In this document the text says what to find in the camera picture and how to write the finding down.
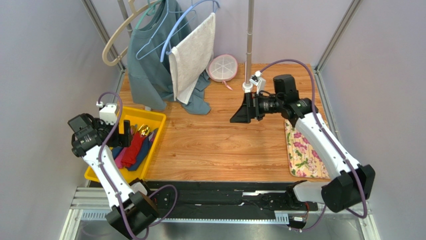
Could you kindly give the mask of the gold spoon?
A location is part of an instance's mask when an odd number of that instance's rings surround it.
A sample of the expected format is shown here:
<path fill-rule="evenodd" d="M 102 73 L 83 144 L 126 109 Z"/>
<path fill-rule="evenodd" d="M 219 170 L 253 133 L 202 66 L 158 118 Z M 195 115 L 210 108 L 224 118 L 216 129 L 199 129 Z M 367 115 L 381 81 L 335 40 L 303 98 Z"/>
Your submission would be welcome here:
<path fill-rule="evenodd" d="M 146 137 L 146 136 L 148 136 L 149 135 L 149 133 L 150 133 L 150 131 L 151 131 L 151 128 L 150 128 L 150 126 L 149 125 L 147 125 L 147 124 L 143 124 L 138 130 L 137 130 L 137 132 L 139 133 L 139 135 L 141 136 L 141 137 Z"/>

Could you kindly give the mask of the red paper napkin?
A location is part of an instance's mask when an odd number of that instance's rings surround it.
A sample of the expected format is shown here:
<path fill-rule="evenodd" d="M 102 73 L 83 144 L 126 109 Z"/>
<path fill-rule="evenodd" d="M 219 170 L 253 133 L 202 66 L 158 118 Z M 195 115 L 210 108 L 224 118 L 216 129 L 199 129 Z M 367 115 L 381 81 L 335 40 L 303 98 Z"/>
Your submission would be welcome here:
<path fill-rule="evenodd" d="M 146 137 L 146 134 L 141 134 L 140 132 L 137 132 L 134 135 L 131 145 L 125 150 L 121 158 L 120 162 L 123 168 L 132 167 L 137 162 L 137 156 L 143 146 Z"/>

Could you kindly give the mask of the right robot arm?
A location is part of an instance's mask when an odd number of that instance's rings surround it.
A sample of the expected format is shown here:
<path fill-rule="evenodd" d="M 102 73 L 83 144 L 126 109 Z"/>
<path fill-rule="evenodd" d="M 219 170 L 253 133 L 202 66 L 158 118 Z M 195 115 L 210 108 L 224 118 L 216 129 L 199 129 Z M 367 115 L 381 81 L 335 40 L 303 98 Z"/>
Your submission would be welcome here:
<path fill-rule="evenodd" d="M 245 91 L 243 101 L 231 123 L 248 124 L 262 120 L 267 114 L 280 114 L 305 137 L 323 162 L 330 182 L 321 184 L 302 180 L 286 187 L 289 207 L 303 202 L 324 204 L 332 212 L 350 210 L 362 204 L 367 212 L 375 180 L 375 170 L 369 164 L 361 165 L 331 133 L 313 101 L 300 98 L 295 79 L 290 74 L 273 78 L 274 93 L 264 91 L 266 80 L 257 71 L 250 78 L 256 91 Z"/>

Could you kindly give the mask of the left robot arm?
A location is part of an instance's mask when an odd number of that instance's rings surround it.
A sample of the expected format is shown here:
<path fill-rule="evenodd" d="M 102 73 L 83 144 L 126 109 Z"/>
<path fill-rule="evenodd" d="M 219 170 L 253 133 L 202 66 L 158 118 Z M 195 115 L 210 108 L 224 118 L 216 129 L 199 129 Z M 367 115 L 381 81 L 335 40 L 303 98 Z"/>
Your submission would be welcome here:
<path fill-rule="evenodd" d="M 123 122 L 124 133 L 119 133 L 118 123 L 111 125 L 88 113 L 77 115 L 68 125 L 73 130 L 72 153 L 89 165 L 106 193 L 110 207 L 107 222 L 127 239 L 134 240 L 159 217 L 159 212 L 149 198 L 148 186 L 138 178 L 127 182 L 110 149 L 130 146 L 130 121 Z"/>

